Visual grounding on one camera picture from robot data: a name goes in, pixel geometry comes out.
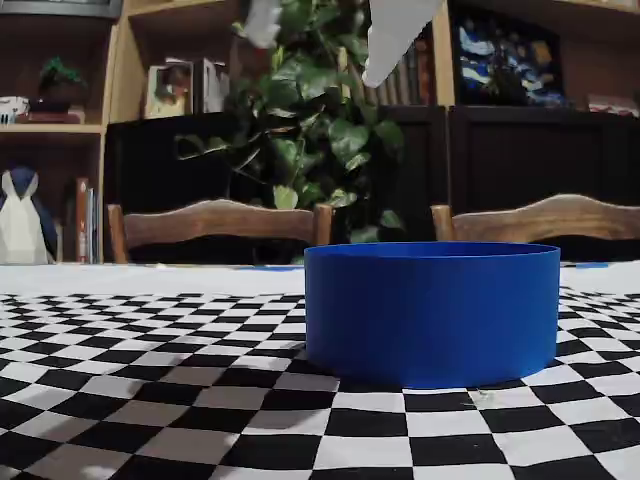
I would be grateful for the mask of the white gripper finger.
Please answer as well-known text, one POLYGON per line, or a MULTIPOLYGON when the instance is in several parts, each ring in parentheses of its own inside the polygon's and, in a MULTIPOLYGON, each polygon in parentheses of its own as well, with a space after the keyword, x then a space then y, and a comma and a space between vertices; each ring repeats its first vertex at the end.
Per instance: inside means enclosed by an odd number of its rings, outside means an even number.
POLYGON ((366 87, 377 88, 387 79, 441 4, 438 0, 369 1, 368 58, 362 73, 366 87))
POLYGON ((281 29, 282 10, 280 0, 251 0, 244 24, 245 37, 257 48, 272 48, 281 29))

